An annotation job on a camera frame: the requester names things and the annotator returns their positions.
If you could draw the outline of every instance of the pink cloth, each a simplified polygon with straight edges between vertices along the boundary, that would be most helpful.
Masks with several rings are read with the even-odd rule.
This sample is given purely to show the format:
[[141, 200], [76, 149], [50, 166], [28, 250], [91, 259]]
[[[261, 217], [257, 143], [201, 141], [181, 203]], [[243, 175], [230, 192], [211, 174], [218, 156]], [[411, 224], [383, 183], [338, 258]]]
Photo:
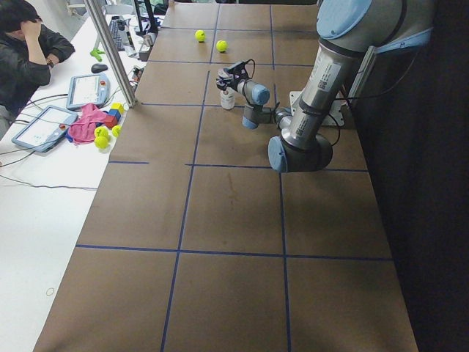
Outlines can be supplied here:
[[73, 143], [84, 144], [95, 140], [96, 124], [104, 123], [107, 113], [101, 111], [93, 103], [88, 103], [81, 108], [82, 115], [68, 129], [68, 135], [73, 138]]

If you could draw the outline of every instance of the keyboard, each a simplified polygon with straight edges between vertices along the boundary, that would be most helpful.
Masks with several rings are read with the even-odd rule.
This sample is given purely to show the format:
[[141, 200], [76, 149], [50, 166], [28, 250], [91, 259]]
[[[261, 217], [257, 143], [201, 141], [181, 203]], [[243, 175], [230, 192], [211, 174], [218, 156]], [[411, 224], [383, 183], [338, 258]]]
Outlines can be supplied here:
[[117, 21], [119, 19], [121, 19], [119, 16], [113, 16], [111, 22], [109, 22], [109, 31], [111, 33], [117, 51], [124, 51], [124, 47], [122, 46], [122, 39], [119, 35], [119, 28], [117, 27]]

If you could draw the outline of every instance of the brown table surface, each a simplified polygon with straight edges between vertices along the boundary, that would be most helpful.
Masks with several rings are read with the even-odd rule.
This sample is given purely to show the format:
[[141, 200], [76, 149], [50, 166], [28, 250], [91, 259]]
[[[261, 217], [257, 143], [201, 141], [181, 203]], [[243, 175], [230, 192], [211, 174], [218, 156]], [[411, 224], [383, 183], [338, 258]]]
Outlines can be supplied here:
[[279, 175], [276, 126], [220, 107], [218, 68], [247, 59], [288, 106], [316, 16], [170, 3], [35, 351], [417, 351], [356, 131], [327, 169]]

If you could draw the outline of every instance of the computer mouse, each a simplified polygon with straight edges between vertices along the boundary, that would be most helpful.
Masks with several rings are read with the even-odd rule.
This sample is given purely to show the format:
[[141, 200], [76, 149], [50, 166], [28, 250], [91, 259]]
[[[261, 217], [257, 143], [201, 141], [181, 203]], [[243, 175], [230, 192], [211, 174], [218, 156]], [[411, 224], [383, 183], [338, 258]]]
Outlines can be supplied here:
[[91, 66], [91, 72], [93, 73], [103, 72], [103, 71], [106, 71], [107, 69], [108, 69], [108, 65], [104, 65], [104, 64], [94, 64], [93, 66]]

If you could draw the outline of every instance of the yellow ball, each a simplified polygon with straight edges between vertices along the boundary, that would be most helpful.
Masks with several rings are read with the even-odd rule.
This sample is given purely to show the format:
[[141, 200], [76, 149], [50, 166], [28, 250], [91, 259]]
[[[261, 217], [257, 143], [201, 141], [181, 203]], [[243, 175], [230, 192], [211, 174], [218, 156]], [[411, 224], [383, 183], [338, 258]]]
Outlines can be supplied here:
[[98, 136], [95, 138], [95, 146], [100, 148], [100, 149], [104, 149], [106, 148], [107, 146], [109, 145], [109, 139], [108, 137], [104, 137], [104, 136]]
[[95, 137], [109, 137], [109, 131], [106, 126], [100, 126], [95, 128]]
[[196, 31], [194, 37], [199, 41], [199, 43], [203, 43], [205, 41], [205, 32], [199, 29]]
[[221, 53], [224, 53], [228, 48], [228, 43], [225, 40], [219, 40], [217, 42], [216, 48]]
[[118, 137], [120, 135], [120, 129], [121, 129], [121, 126], [120, 125], [115, 125], [113, 128], [112, 128], [112, 135], [114, 137]]

